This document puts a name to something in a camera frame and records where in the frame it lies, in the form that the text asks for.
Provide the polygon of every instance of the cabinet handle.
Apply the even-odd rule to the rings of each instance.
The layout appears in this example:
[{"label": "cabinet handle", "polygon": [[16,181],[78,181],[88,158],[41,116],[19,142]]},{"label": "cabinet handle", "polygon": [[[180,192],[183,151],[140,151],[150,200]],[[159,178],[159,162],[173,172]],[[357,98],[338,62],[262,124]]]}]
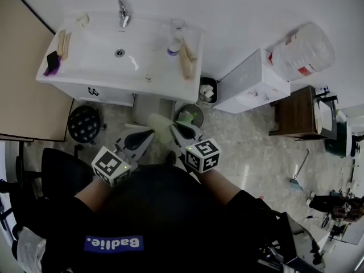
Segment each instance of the cabinet handle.
[{"label": "cabinet handle", "polygon": [[100,95],[100,93],[98,91],[96,91],[95,88],[92,88],[92,89],[90,87],[88,87],[88,88],[89,88],[89,93],[91,95],[95,95],[95,96],[99,96]]}]

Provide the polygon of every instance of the drain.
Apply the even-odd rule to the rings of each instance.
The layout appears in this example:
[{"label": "drain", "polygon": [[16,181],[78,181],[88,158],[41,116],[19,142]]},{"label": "drain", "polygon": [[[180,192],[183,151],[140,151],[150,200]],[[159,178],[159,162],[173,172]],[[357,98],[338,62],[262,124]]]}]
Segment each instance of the drain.
[{"label": "drain", "polygon": [[116,50],[115,57],[122,57],[124,54],[125,54],[125,51],[122,48],[120,48],[120,49]]}]

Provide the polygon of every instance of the black chair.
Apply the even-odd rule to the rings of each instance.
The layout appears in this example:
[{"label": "black chair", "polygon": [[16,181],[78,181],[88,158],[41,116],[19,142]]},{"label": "black chair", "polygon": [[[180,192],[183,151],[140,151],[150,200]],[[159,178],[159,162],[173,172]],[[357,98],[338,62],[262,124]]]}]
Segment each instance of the black chair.
[{"label": "black chair", "polygon": [[[80,150],[76,146],[75,154]],[[34,233],[42,236],[48,230],[47,224],[42,222],[44,213],[52,209],[53,201],[62,201],[65,197],[72,197],[84,189],[92,181],[93,169],[65,152],[45,148],[42,155],[42,171],[31,172],[23,169],[23,160],[16,160],[17,183],[0,181],[0,193],[9,193],[11,208],[5,212],[0,210],[0,221],[6,230],[5,218],[14,213],[18,228],[26,226]],[[36,199],[31,186],[35,178],[42,179],[43,197]]]}]

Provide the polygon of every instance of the white cabinet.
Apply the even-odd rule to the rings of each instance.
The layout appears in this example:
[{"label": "white cabinet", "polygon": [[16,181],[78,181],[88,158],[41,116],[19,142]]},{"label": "white cabinet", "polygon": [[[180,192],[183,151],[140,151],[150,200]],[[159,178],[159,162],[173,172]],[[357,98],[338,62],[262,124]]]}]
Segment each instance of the white cabinet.
[{"label": "white cabinet", "polygon": [[214,108],[240,113],[291,94],[289,82],[270,67],[265,51],[257,50],[218,84]]},{"label": "white cabinet", "polygon": [[79,101],[103,102],[125,106],[134,105],[134,95],[120,89],[63,82],[53,82],[52,84]]}]

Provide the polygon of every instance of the tiled floor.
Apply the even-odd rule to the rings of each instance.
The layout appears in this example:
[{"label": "tiled floor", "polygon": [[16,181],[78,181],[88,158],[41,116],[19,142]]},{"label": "tiled floor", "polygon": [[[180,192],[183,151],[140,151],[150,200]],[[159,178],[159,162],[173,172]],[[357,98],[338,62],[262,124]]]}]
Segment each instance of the tiled floor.
[{"label": "tiled floor", "polygon": [[[80,159],[87,163],[92,161],[101,146],[112,149],[120,131],[125,129],[125,123],[131,123],[130,107],[91,105],[99,109],[107,129],[100,132],[95,146],[87,145],[80,152]],[[263,106],[236,115],[205,109],[201,129],[221,146],[222,159],[218,169],[235,185],[255,197],[263,197],[270,207],[288,212],[297,221],[308,215],[322,217],[322,213],[313,212],[306,206],[306,199],[310,191],[320,195],[327,195],[332,189],[345,191],[351,173],[351,159],[326,153],[323,141],[297,142],[282,136],[268,136],[273,126],[273,107]],[[75,144],[68,134],[65,143],[36,141],[24,149],[26,168],[40,170],[45,147],[72,154]],[[289,179],[297,172],[307,149],[308,159],[297,178],[303,192],[294,190]],[[143,163],[160,163],[167,150],[168,147],[155,140]],[[311,218],[305,223],[307,226],[320,225],[322,219]]]}]

